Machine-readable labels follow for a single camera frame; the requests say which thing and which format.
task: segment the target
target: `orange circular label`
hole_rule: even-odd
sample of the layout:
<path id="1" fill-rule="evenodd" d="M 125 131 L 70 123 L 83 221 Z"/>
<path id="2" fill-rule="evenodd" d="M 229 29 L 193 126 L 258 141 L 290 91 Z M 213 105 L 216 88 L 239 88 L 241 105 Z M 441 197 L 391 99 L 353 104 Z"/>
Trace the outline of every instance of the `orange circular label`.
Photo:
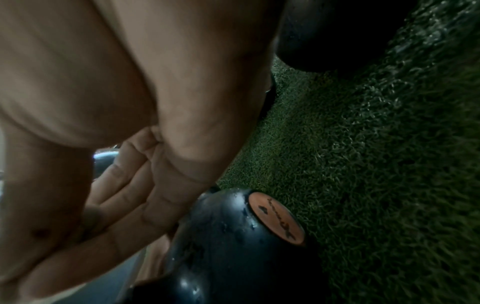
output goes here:
<path id="1" fill-rule="evenodd" d="M 271 232 L 294 245 L 301 245 L 305 240 L 305 231 L 282 204 L 261 192 L 254 192 L 248 197 L 248 203 L 259 220 Z"/>

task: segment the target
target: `gym floor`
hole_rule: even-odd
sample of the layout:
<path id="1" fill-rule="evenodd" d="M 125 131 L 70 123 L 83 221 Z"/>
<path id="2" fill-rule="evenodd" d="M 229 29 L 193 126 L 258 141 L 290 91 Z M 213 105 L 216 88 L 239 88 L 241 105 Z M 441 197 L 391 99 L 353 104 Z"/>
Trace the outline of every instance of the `gym floor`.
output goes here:
<path id="1" fill-rule="evenodd" d="M 304 223 L 328 303 L 480 303 L 479 14 L 420 0 L 350 74 L 275 61 L 276 104 L 219 185 L 262 190 Z"/>

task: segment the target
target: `skin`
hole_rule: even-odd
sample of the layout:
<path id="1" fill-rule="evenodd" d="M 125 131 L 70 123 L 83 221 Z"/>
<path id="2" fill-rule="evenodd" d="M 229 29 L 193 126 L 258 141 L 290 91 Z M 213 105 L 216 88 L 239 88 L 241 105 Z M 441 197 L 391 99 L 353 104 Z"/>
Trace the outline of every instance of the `skin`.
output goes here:
<path id="1" fill-rule="evenodd" d="M 285 2 L 110 4 L 0 1 L 2 303 L 92 280 L 159 239 L 256 124 Z M 92 184 L 94 151 L 122 141 Z"/>

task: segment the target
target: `black kettlebell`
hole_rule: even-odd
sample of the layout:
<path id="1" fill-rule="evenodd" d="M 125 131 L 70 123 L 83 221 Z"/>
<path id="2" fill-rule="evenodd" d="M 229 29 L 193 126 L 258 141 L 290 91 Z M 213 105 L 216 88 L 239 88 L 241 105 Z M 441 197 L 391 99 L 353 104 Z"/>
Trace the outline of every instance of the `black kettlebell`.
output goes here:
<path id="1" fill-rule="evenodd" d="M 381 54 L 418 0 L 291 0 L 276 54 L 307 72 L 352 70 Z"/>
<path id="2" fill-rule="evenodd" d="M 211 189 L 180 222 L 164 275 L 121 303 L 321 303 L 327 290 L 315 246 L 272 197 Z"/>

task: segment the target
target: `green turf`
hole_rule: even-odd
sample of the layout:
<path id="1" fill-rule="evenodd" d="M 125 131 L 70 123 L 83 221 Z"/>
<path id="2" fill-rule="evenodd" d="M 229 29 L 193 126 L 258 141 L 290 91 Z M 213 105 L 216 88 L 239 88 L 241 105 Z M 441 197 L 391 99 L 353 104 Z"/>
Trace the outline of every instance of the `green turf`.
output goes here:
<path id="1" fill-rule="evenodd" d="M 348 79 L 275 61 L 277 103 L 219 184 L 305 223 L 329 303 L 480 303 L 479 16 L 420 0 Z"/>

